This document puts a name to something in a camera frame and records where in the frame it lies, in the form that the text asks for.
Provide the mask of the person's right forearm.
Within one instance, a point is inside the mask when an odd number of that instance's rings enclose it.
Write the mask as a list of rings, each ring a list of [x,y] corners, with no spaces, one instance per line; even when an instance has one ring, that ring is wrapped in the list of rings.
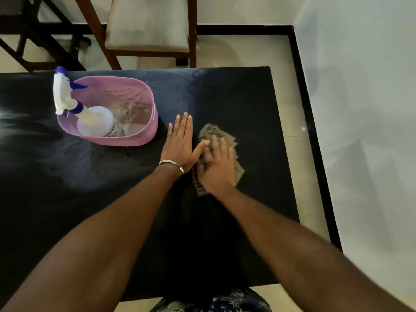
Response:
[[[415,312],[330,242],[231,184],[209,189],[238,221],[288,295],[305,312]]]

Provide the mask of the beige cloth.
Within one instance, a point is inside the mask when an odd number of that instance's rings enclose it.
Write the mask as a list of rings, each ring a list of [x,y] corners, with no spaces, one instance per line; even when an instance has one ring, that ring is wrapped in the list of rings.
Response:
[[[152,104],[143,104],[134,100],[113,100],[106,106],[121,124],[123,136],[134,135],[142,131],[152,117]]]

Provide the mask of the person's left hand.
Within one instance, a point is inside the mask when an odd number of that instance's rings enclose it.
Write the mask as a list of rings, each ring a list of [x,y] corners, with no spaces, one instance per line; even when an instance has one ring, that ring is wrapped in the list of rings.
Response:
[[[183,115],[177,115],[174,122],[174,132],[171,142],[165,141],[163,146],[159,165],[167,165],[178,170],[178,175],[188,173],[192,166],[193,148],[193,118],[189,115],[188,139],[185,140],[180,136],[180,122]]]

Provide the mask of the person's left forearm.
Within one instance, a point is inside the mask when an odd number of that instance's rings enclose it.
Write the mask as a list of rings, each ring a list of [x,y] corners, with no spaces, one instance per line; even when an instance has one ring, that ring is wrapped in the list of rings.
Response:
[[[148,177],[66,234],[1,312],[113,312],[178,170]]]

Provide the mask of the dark wooden furniture frame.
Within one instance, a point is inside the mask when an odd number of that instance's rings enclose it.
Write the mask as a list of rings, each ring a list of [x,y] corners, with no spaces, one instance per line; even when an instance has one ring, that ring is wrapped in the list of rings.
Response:
[[[71,36],[67,51],[53,37],[50,31],[52,23],[42,23],[38,19],[39,10],[45,4],[60,20],[58,26],[63,27]],[[52,0],[0,0],[0,35],[16,34],[19,36],[17,48],[13,49],[0,38],[0,47],[28,72],[54,70],[63,66],[69,71],[85,71],[78,60],[81,42],[91,46],[91,40],[76,30],[75,25],[59,10]],[[24,59],[27,41],[42,47],[53,58],[52,62],[30,62]]]

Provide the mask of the white spray bottle blue nozzle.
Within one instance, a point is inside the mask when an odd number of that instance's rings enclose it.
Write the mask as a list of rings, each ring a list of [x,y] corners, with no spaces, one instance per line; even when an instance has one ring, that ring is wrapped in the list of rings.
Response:
[[[72,97],[72,91],[86,89],[88,86],[71,81],[64,67],[55,69],[53,78],[53,99],[56,115],[64,111],[77,117],[76,127],[85,137],[119,137],[122,128],[113,113],[103,106],[86,107]]]

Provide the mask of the pink plastic basket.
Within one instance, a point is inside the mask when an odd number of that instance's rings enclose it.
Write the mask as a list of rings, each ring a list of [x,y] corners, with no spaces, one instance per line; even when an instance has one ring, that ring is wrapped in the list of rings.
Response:
[[[153,92],[146,83],[117,76],[87,76],[75,80],[75,83],[87,88],[73,91],[72,96],[87,108],[103,106],[110,110],[122,126],[122,135],[83,136],[77,128],[77,117],[66,110],[57,115],[58,123],[65,132],[99,145],[115,147],[143,146],[153,139],[159,115]]]

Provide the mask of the wooden chair beige cushion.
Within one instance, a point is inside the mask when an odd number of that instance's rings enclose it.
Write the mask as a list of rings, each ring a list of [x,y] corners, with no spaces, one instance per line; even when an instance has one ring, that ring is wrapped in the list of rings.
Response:
[[[174,58],[196,67],[197,0],[112,0],[103,28],[91,0],[75,0],[113,70],[117,56]]]

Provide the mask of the person's right hand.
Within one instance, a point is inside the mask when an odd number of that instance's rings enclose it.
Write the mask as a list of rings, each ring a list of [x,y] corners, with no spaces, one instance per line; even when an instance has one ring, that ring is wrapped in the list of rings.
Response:
[[[198,179],[205,190],[215,198],[221,199],[236,188],[234,166],[198,166]]]

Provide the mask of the person's dark patterned shorts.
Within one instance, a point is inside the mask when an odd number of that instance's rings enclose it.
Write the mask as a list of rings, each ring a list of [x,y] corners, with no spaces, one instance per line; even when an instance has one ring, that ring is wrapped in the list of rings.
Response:
[[[218,293],[194,292],[163,297],[149,312],[273,312],[268,302],[250,288]]]

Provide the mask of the brown checked cleaning cloth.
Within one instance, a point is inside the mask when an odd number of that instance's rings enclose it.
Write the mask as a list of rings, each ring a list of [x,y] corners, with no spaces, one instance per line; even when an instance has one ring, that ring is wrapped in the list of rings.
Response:
[[[198,139],[201,141],[202,139],[205,140],[211,140],[212,136],[216,136],[218,139],[224,138],[225,142],[227,144],[227,147],[233,147],[235,148],[238,145],[238,142],[236,141],[236,138],[226,131],[221,130],[217,125],[213,124],[206,124],[203,126],[203,128],[200,130],[198,134]],[[245,169],[242,167],[242,165],[238,161],[238,155],[235,154],[235,179],[236,184],[239,183],[241,178],[243,177],[245,173]],[[196,189],[196,193],[198,197],[206,196],[209,193],[205,190],[204,186],[198,179],[197,174],[197,164],[195,164],[191,169],[193,184]]]

